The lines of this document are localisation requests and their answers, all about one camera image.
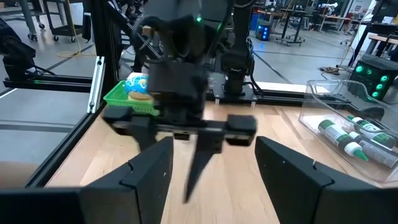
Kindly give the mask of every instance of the transparent container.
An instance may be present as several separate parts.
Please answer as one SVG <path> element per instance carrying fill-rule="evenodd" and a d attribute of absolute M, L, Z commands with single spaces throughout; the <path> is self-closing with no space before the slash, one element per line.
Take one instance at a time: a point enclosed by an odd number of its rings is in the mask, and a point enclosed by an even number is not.
<path fill-rule="evenodd" d="M 351 136 L 348 139 L 345 135 L 344 139 L 366 148 L 362 152 L 369 160 L 349 155 L 344 145 L 331 141 L 323 129 L 323 121 L 327 119 L 344 133 L 358 133 L 363 141 Z M 362 83 L 351 80 L 308 81 L 299 120 L 365 178 L 380 184 L 398 181 L 398 162 L 395 162 L 398 160 L 398 110 L 371 98 Z M 377 150 L 370 150 L 374 148 L 367 147 L 369 143 Z"/>

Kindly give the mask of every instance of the concrete floor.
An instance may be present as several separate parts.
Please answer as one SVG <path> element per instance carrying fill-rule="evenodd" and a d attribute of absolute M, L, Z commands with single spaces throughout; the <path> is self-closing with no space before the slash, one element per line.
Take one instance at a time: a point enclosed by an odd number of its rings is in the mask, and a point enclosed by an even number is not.
<path fill-rule="evenodd" d="M 27 27 L 23 21 L 11 21 L 8 24 L 17 32 L 24 43 L 35 48 L 35 62 L 38 66 L 49 68 L 59 75 L 92 77 L 95 57 L 80 56 L 60 58 L 57 52 L 76 51 L 77 43 L 71 43 L 69 37 L 60 37 L 58 42 L 52 39 L 45 16 L 41 17 L 46 29 L 38 31 L 38 42 L 27 38 Z M 261 42 L 252 38 L 256 67 L 254 78 L 258 82 L 294 83 L 305 85 L 308 80 L 324 80 L 318 67 L 332 66 L 341 62 L 345 46 L 340 41 L 344 35 L 322 34 L 302 31 L 306 41 L 301 47 L 277 44 L 274 41 Z M 93 43 L 80 38 L 85 53 L 94 51 Z M 121 77 L 129 70 L 122 67 Z M 0 79 L 6 77 L 0 60 Z M 6 90 L 0 85 L 0 161 L 21 161 L 40 164 L 53 151 L 67 132 L 81 119 L 86 111 L 87 93 L 67 93 L 39 90 Z"/>

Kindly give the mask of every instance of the green lights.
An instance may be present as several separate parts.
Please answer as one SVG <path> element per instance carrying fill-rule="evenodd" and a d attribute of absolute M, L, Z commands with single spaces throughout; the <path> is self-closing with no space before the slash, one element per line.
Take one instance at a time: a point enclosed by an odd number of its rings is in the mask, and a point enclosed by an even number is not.
<path fill-rule="evenodd" d="M 382 82 L 388 81 L 388 76 L 387 76 L 387 75 L 383 75 L 383 76 L 381 77 L 380 81 L 382 81 Z"/>
<path fill-rule="evenodd" d="M 381 90 L 383 87 L 384 87 L 383 84 L 378 84 L 378 85 L 376 86 L 376 89 L 377 89 L 377 90 Z"/>
<path fill-rule="evenodd" d="M 363 66 L 362 65 L 358 65 L 356 68 L 355 68 L 355 72 L 362 72 L 363 71 Z"/>

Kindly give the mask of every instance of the green basket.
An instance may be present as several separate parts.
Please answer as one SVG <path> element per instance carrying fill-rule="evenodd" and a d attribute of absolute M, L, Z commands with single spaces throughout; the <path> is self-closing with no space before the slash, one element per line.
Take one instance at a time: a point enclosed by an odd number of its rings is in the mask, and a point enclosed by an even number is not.
<path fill-rule="evenodd" d="M 131 106 L 135 112 L 143 114 L 159 115 L 159 111 L 155 110 L 154 105 L 148 101 L 129 100 L 127 93 L 124 91 L 126 81 L 120 81 L 106 96 L 104 100 L 113 106 Z"/>

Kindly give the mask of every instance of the glue bottle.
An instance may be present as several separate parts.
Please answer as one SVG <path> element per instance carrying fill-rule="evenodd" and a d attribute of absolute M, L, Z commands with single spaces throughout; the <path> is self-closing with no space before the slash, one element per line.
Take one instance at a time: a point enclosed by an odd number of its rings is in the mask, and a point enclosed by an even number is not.
<path fill-rule="evenodd" d="M 365 121 L 364 119 L 360 117 L 354 117 L 354 116 L 348 116 L 348 119 L 352 120 L 354 123 L 358 124 L 362 128 L 369 130 L 369 131 L 381 131 L 380 128 L 378 128 L 376 125 L 370 123 L 369 121 Z M 366 137 L 369 139 L 372 139 L 373 141 L 376 141 L 384 146 L 387 146 L 389 148 L 393 148 L 396 145 L 396 139 L 386 133 L 371 133 L 369 131 L 365 131 L 357 126 L 354 126 L 354 129 L 361 133 L 364 134 Z"/>
<path fill-rule="evenodd" d="M 384 164 L 390 168 L 393 168 L 398 162 L 398 154 L 393 152 L 386 146 L 382 144 L 368 139 L 365 136 L 362 136 L 356 132 L 351 132 L 349 134 L 360 146 L 362 146 L 362 151 L 365 155 L 374 159 L 375 161 Z"/>
<path fill-rule="evenodd" d="M 362 147 L 355 140 L 329 119 L 322 121 L 318 130 L 325 135 L 339 149 L 344 150 L 348 155 L 358 157 L 364 161 L 369 159 L 362 152 Z"/>

